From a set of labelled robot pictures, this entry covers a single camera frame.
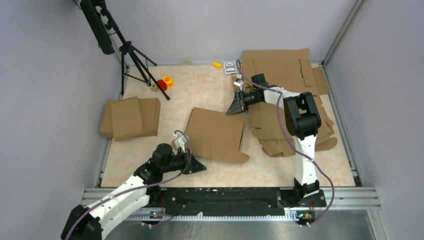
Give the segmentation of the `large cardboard box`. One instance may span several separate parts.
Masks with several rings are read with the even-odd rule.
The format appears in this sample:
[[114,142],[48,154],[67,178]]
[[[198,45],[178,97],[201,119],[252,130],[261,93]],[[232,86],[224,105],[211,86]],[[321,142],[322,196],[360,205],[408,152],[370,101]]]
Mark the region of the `large cardboard box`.
[[226,115],[224,112],[194,107],[192,108],[185,135],[186,150],[196,157],[228,163],[244,164],[250,157],[241,151],[246,117]]

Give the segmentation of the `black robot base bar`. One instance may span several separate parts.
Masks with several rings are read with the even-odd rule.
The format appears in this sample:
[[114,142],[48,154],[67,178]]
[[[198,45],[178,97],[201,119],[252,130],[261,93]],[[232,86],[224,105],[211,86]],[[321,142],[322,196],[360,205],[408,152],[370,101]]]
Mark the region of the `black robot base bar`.
[[291,187],[169,187],[148,191],[147,208],[172,216],[262,217],[283,216],[286,208],[326,207],[323,190],[307,198]]

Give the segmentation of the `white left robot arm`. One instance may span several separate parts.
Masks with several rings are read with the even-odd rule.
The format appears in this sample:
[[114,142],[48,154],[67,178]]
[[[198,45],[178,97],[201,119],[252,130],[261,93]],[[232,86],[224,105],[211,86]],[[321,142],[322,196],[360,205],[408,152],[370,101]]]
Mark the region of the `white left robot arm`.
[[147,162],[119,187],[87,206],[72,209],[60,238],[62,240],[104,240],[133,212],[160,202],[160,193],[153,187],[166,183],[165,173],[178,171],[190,175],[207,170],[191,152],[177,152],[167,143],[159,144]]

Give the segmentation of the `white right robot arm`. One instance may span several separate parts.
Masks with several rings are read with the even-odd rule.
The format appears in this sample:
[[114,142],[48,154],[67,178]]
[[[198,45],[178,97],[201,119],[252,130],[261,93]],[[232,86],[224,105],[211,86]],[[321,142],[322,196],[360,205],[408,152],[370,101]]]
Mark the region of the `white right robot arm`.
[[293,200],[307,206],[320,191],[316,174],[315,144],[321,117],[311,92],[291,92],[276,85],[270,86],[263,73],[251,77],[253,90],[246,92],[246,80],[238,74],[233,84],[238,87],[226,115],[246,112],[249,106],[267,103],[276,106],[277,121],[285,138],[293,137],[289,146],[294,150],[297,167],[294,177]]

